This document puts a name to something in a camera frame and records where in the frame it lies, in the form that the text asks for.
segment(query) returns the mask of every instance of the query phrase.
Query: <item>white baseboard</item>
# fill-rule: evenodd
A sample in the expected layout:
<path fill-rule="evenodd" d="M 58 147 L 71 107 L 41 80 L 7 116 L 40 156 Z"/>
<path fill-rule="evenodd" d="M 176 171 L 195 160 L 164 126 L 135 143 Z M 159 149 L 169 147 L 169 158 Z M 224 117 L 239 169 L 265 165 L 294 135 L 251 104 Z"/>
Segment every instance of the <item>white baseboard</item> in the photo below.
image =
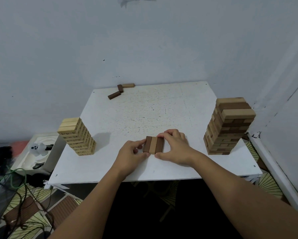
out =
<path fill-rule="evenodd" d="M 298 211 L 298 192 L 291 184 L 285 173 L 279 167 L 278 163 L 272 157 L 271 153 L 262 144 L 260 138 L 253 138 L 249 136 L 251 143 L 258 152 L 258 155 L 262 158 L 263 162 L 269 169 L 271 175 L 274 177 L 276 183 L 288 199 L 291 206 Z"/>

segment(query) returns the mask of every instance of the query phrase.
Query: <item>white tabletop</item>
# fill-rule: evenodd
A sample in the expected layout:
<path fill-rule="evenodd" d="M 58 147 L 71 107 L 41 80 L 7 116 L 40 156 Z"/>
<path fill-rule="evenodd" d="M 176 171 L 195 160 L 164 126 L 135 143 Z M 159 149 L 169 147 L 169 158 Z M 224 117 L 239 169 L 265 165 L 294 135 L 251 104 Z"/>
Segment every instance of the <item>white tabletop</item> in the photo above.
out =
<path fill-rule="evenodd" d="M 94 155 L 78 156 L 66 145 L 49 184 L 95 183 L 113 164 L 127 140 L 156 136 L 170 128 L 184 132 L 191 147 L 207 154 L 203 136 L 215 107 L 216 96 L 206 81 L 125 88 L 109 100 L 115 88 L 95 89 L 81 114 L 97 142 Z M 170 151 L 165 142 L 164 152 Z M 210 155 L 216 163 L 239 176 L 262 174 L 242 140 L 230 155 Z M 190 167 L 151 155 L 126 181 L 200 178 Z"/>

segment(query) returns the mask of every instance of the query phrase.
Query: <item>patterned floor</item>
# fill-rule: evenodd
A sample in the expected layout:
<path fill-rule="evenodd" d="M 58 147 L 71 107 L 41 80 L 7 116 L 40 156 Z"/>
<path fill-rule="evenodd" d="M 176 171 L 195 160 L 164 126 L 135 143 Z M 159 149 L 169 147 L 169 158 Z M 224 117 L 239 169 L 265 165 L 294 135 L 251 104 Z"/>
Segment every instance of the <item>patterned floor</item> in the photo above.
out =
<path fill-rule="evenodd" d="M 256 185 L 288 203 L 253 145 L 246 140 L 245 144 L 263 172 L 262 177 Z M 160 222 L 163 222 L 167 216 L 170 216 L 174 212 L 179 181 L 131 183 L 141 193 L 143 198 L 146 199 L 148 206 L 151 204 L 157 210 Z M 3 237 L 4 230 L 7 228 L 6 222 L 11 228 L 14 228 L 13 233 L 9 237 L 11 239 L 46 238 L 82 201 L 81 199 L 74 199 L 57 189 L 46 190 L 33 188 L 30 185 L 22 186 L 17 192 L 18 194 L 13 197 L 4 212 L 4 220 L 0 220 L 0 238 Z M 21 210 L 19 210 L 20 201 L 23 200 L 23 205 L 21 206 Z"/>

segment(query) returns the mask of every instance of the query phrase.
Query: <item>person's left arm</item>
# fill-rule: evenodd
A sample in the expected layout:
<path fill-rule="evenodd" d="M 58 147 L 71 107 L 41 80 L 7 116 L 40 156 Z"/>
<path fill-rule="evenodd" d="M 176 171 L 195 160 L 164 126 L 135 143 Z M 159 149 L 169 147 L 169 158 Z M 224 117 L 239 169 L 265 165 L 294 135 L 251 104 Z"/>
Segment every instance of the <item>person's left arm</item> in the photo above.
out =
<path fill-rule="evenodd" d="M 50 239 L 85 239 L 103 236 L 107 217 L 120 183 L 131 174 L 149 153 L 138 153 L 146 139 L 127 141 L 118 156 L 86 199 L 51 234 Z"/>

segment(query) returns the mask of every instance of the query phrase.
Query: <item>jenga tower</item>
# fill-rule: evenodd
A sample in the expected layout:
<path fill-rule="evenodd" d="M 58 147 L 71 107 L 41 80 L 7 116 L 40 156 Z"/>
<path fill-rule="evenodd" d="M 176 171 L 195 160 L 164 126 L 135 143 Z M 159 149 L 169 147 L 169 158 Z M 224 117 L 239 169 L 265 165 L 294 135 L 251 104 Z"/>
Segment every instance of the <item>jenga tower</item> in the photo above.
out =
<path fill-rule="evenodd" d="M 204 143 L 209 155 L 228 155 L 256 114 L 242 97 L 216 100 Z"/>
<path fill-rule="evenodd" d="M 64 119 L 57 132 L 79 156 L 94 154 L 96 142 L 79 117 Z"/>

